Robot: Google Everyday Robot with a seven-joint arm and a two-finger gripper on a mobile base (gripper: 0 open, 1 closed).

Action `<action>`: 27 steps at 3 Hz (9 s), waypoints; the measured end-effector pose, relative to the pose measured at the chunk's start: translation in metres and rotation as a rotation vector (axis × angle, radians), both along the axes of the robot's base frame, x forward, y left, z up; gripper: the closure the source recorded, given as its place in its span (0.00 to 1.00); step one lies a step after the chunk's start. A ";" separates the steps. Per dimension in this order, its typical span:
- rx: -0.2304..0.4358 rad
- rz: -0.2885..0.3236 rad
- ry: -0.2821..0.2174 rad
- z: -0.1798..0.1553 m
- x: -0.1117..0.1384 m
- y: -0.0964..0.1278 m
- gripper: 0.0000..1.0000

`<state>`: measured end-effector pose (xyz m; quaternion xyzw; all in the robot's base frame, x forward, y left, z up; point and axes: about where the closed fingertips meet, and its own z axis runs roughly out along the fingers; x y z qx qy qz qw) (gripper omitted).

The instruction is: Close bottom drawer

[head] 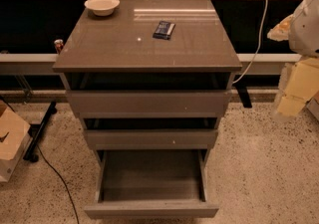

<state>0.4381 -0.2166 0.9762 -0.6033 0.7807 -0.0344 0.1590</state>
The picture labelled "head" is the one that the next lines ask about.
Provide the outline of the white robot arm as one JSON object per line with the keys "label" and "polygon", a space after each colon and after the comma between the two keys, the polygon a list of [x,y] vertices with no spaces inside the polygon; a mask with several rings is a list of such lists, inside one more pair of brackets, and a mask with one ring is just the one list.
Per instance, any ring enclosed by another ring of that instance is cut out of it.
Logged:
{"label": "white robot arm", "polygon": [[282,70],[275,99],[277,115],[297,116],[319,92],[319,0],[303,0],[267,38],[287,40],[290,50],[301,56]]}

